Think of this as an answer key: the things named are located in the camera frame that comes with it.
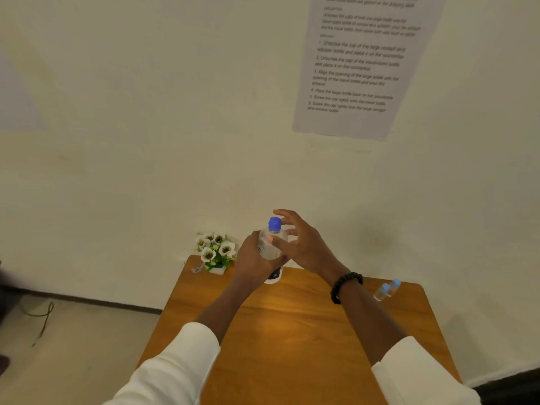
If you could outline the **white printed instruction sheet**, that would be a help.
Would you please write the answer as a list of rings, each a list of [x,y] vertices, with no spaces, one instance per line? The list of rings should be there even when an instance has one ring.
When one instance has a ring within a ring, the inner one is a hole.
[[[447,0],[311,0],[293,131],[385,141]]]

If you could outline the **person's left hand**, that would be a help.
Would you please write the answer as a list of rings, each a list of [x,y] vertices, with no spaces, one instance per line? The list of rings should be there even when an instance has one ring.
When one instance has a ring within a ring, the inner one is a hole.
[[[262,272],[262,259],[258,251],[260,231],[253,231],[242,243],[234,263],[232,286],[245,292],[254,292],[272,273]]]

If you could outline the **person's right hand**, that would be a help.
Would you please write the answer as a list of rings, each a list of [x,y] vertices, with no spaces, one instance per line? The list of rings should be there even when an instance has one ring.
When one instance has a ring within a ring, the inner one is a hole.
[[[274,210],[281,217],[283,225],[292,226],[287,230],[289,236],[296,239],[293,244],[292,259],[303,269],[320,276],[329,286],[350,270],[342,264],[329,249],[318,230],[307,223],[300,215],[291,210]]]

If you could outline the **person's right forearm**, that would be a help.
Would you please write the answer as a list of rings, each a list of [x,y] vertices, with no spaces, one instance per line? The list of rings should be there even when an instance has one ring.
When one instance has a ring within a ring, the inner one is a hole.
[[[353,273],[337,293],[388,405],[481,405],[476,391],[457,381],[418,341],[407,335],[360,285]]]

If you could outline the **large clear solution bottle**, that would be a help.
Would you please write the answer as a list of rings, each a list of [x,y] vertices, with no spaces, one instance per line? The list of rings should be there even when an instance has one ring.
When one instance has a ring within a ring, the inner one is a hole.
[[[276,249],[267,242],[266,240],[267,235],[276,235],[285,240],[288,240],[288,236],[287,236],[286,231],[283,228],[281,228],[281,231],[279,233],[269,232],[268,225],[260,231],[259,241],[258,241],[258,251],[263,258],[272,260],[276,257]]]

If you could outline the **white flowers in white pot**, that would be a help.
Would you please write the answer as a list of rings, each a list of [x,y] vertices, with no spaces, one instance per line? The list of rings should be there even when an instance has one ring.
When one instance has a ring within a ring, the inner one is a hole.
[[[224,275],[237,255],[237,245],[225,234],[197,233],[195,251],[200,255],[200,264],[205,272]]]

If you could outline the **dark blurred object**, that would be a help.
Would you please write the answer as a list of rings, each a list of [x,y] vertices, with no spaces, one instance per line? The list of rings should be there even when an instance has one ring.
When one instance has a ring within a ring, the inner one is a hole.
[[[26,292],[12,285],[11,280],[4,274],[2,269],[2,260],[0,260],[0,326],[7,316],[18,309],[26,314],[26,309],[22,305]]]

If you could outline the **person's left forearm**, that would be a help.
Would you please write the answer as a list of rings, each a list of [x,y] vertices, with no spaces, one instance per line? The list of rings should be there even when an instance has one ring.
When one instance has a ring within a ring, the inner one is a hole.
[[[263,283],[254,276],[235,276],[211,306],[185,324],[160,354],[144,361],[103,405],[199,405],[235,314]]]

